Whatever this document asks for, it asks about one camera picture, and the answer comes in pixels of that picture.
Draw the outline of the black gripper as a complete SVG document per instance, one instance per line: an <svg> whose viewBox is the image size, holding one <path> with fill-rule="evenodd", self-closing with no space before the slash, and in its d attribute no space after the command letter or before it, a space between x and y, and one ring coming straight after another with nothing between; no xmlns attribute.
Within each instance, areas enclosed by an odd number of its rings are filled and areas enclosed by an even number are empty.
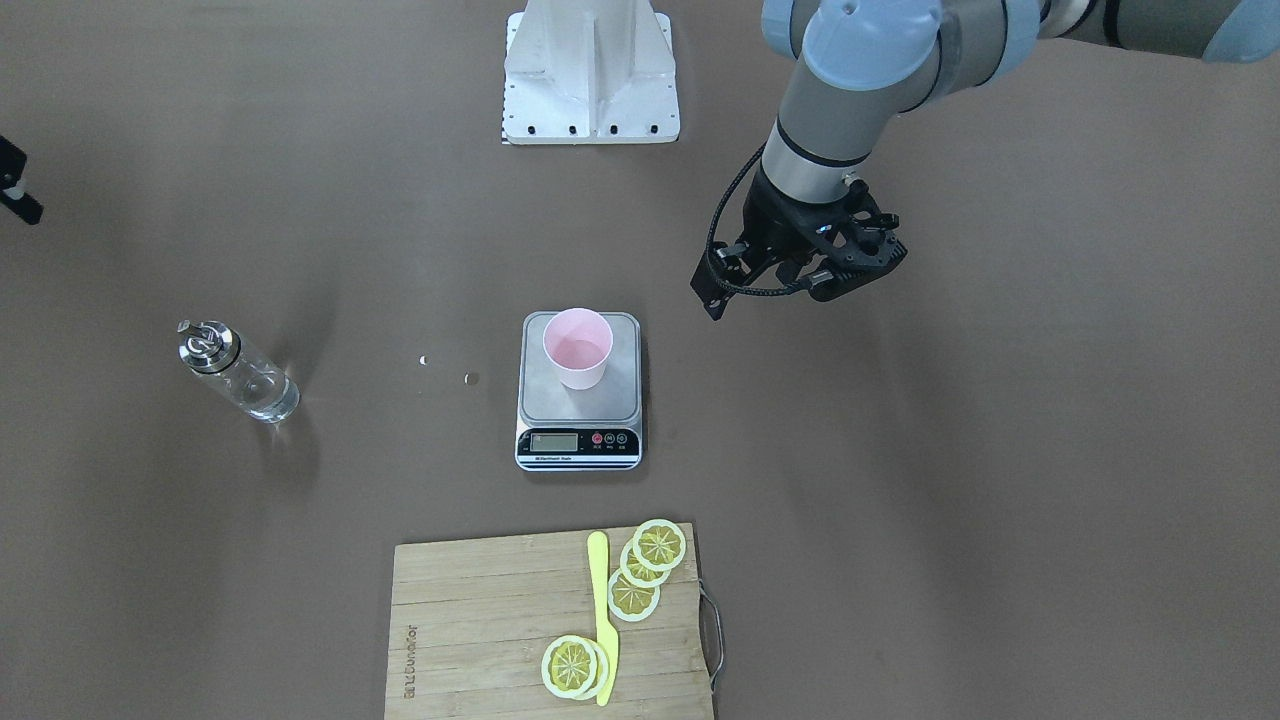
<svg viewBox="0 0 1280 720"><path fill-rule="evenodd" d="M740 243L746 251L740 258L740 245L712 245L698 260L690 286L707 315L718 322L737 293L727 284L750 286L776 265L788 263L806 266L820 259L818 272L832 281L845 281L852 272L829 260L833 252L831 234L852 215L856 206L856 184L838 186L833 202L800 202L781 192L763 169L755 172L742 209Z"/></svg>

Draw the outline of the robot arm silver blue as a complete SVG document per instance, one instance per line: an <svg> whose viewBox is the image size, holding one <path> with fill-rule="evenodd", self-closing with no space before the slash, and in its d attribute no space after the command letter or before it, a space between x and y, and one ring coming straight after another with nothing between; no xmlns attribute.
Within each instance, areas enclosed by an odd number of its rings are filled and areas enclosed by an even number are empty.
<svg viewBox="0 0 1280 720"><path fill-rule="evenodd" d="M1275 1L767 1L762 33L795 68L768 140L739 172L742 231L716 228L690 286L713 320L735 296L828 302L906 258L860 172L888 122L1018 68L1041 40L1207 63L1277 50Z"/></svg>

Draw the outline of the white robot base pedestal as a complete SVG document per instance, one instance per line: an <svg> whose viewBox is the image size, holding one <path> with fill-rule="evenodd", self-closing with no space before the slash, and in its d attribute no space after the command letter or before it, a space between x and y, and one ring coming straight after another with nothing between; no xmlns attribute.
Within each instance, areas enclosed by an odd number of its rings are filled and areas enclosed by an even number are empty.
<svg viewBox="0 0 1280 720"><path fill-rule="evenodd" d="M672 143L671 19L649 1L529 1L504 29L500 138L515 146Z"/></svg>

